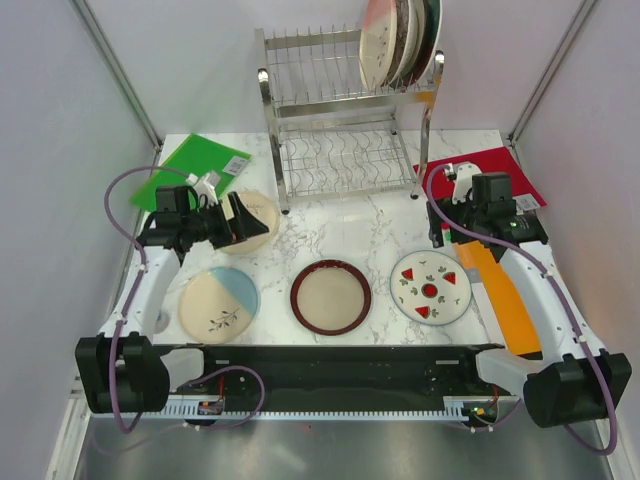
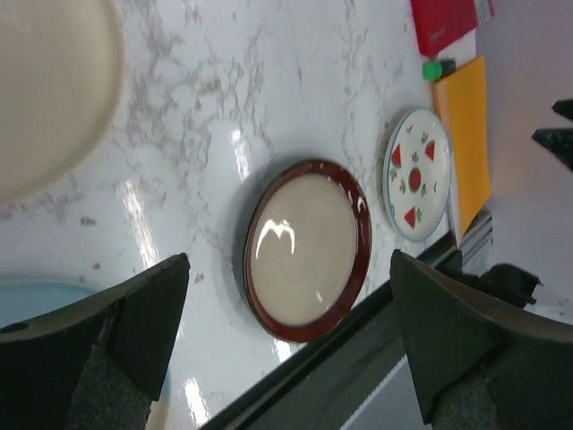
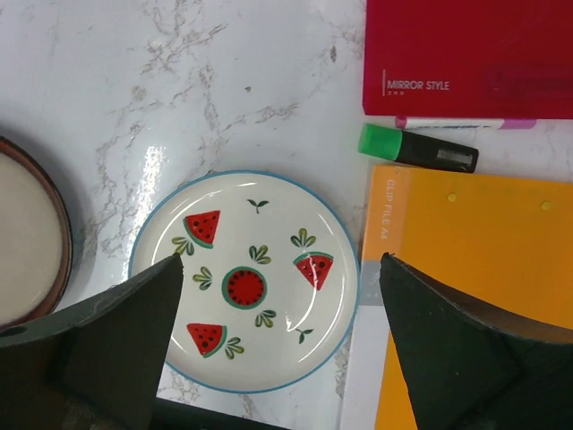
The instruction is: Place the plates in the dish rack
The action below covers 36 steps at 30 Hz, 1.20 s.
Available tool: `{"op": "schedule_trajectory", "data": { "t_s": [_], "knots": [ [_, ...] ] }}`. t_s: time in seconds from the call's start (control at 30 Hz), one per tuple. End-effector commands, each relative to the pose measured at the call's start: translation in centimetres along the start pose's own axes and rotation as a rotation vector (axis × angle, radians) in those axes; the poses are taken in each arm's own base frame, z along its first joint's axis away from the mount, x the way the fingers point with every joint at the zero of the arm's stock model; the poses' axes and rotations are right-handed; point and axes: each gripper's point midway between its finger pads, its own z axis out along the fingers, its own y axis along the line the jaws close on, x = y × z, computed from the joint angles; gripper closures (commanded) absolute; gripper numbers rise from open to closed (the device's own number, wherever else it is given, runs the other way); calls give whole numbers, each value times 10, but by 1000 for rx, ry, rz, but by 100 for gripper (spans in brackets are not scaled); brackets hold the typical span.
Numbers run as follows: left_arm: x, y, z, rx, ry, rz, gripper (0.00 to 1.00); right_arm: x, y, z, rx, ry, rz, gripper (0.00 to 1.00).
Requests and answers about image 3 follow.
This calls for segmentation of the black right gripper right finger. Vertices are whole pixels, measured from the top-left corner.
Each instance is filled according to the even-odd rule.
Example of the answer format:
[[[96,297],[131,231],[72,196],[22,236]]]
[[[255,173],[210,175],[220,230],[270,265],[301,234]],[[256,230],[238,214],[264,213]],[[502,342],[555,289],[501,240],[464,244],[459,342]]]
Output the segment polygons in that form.
[[[381,295],[420,429],[570,429],[572,331],[381,257]]]

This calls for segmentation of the watermelon pattern white plate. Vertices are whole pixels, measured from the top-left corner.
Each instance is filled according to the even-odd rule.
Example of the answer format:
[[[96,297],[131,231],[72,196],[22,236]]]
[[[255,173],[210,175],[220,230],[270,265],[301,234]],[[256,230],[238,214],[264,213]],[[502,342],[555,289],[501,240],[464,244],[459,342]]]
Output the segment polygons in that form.
[[[176,254],[183,287],[166,361],[218,391],[274,391],[336,352],[359,264],[335,212],[280,176],[228,171],[180,187],[143,222],[129,272]]]

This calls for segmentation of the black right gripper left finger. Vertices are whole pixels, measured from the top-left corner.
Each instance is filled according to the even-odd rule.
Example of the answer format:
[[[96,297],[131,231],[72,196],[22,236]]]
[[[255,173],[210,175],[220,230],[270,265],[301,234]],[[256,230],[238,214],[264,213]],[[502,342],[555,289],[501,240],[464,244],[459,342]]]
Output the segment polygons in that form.
[[[79,401],[148,426],[183,289],[171,255],[102,293],[1,332],[1,427],[59,429]]]

